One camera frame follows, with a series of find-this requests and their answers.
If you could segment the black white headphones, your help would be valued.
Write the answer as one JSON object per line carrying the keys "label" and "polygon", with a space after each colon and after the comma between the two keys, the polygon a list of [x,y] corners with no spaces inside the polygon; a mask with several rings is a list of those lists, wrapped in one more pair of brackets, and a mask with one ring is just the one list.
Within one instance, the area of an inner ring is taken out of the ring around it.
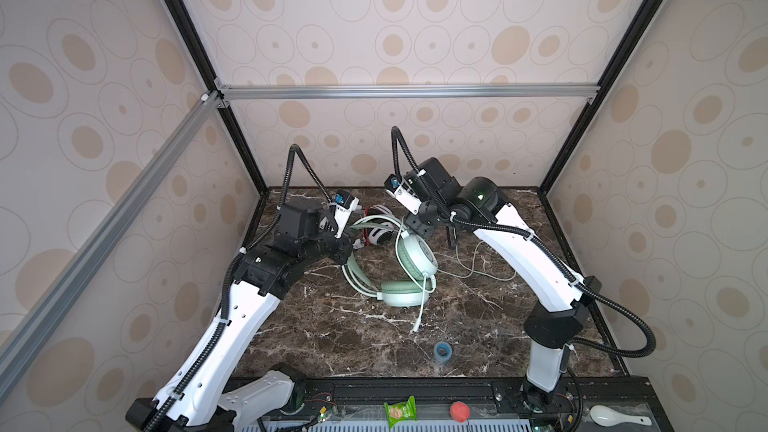
{"label": "black white headphones", "polygon": [[[393,212],[382,204],[366,207],[362,211],[362,217],[373,215],[386,215],[394,217]],[[374,218],[363,223],[361,235],[353,243],[354,250],[360,250],[368,246],[386,246],[391,243],[399,228],[390,220]]]}

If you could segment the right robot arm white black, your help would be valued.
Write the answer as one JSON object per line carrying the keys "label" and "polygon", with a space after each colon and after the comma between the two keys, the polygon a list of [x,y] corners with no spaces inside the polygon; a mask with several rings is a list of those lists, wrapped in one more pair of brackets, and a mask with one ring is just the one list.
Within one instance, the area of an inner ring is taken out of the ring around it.
{"label": "right robot arm white black", "polygon": [[[542,411],[552,402],[572,345],[625,358],[642,358],[655,351],[657,341],[650,326],[602,296],[595,277],[583,277],[550,251],[493,181],[475,177],[462,186],[438,159],[416,162],[398,127],[392,127],[390,135],[393,158],[405,157],[411,167],[407,174],[396,168],[385,183],[408,212],[407,230],[422,238],[431,237],[441,226],[471,232],[504,258],[535,293],[537,302],[524,323],[530,358],[521,395],[529,409]],[[625,350],[580,337],[594,302],[634,323],[645,345]]]}

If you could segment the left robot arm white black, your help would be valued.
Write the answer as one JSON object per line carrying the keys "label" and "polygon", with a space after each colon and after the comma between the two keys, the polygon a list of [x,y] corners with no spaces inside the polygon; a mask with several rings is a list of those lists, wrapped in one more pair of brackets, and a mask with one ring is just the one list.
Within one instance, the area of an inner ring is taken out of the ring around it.
{"label": "left robot arm white black", "polygon": [[300,409],[304,375],[280,365],[232,391],[225,387],[266,319],[307,270],[352,253],[344,229],[357,204],[341,191],[323,201],[279,198],[275,218],[228,266],[220,308],[180,369],[152,398],[130,406],[137,431],[241,431],[279,409]]}

